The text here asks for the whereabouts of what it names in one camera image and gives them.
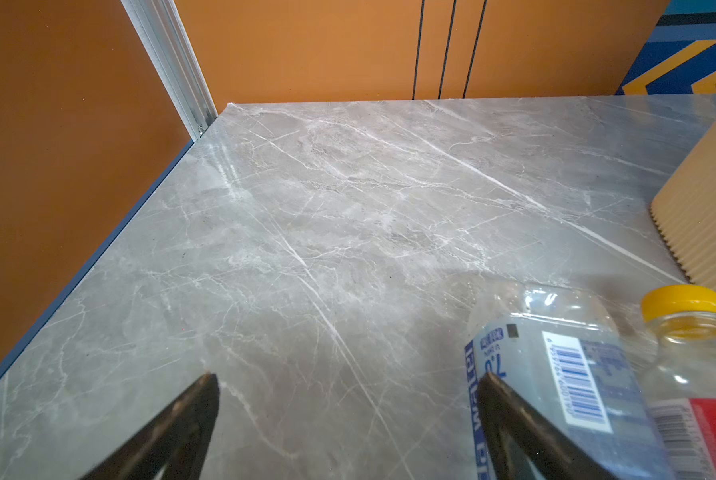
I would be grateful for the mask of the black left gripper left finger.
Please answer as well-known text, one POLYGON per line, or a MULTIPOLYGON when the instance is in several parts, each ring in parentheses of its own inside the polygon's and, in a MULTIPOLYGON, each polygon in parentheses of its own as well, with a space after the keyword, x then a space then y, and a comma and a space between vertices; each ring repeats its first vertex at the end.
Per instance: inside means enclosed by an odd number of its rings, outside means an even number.
POLYGON ((206 373, 85 479, 198 479, 219 413, 217 376, 206 373))

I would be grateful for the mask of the clear bottle blue label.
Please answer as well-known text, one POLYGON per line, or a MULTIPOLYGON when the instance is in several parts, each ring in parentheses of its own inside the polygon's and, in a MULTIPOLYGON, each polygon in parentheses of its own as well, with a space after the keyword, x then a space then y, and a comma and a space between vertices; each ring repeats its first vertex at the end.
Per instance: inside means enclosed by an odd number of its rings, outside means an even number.
POLYGON ((479 381, 496 374, 594 460, 621 479, 672 479, 618 327, 601 300, 580 290, 492 279, 468 320, 465 345, 476 472, 496 467, 477 404, 479 381))

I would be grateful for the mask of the clear bottle yellow cap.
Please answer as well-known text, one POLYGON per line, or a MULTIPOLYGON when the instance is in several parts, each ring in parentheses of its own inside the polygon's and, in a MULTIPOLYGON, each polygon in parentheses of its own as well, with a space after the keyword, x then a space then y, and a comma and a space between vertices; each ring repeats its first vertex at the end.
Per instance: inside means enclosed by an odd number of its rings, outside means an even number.
POLYGON ((665 286, 641 312, 658 350, 639 384, 671 466, 679 479, 716 479, 716 292, 665 286))

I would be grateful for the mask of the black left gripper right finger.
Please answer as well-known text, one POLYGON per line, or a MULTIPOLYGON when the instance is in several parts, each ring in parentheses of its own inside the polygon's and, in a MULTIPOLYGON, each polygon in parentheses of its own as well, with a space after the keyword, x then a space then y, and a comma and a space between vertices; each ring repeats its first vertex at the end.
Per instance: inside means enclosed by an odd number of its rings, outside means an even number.
POLYGON ((516 444, 546 479, 615 477, 496 374, 482 377, 477 405, 498 479, 514 479, 508 444, 516 444))

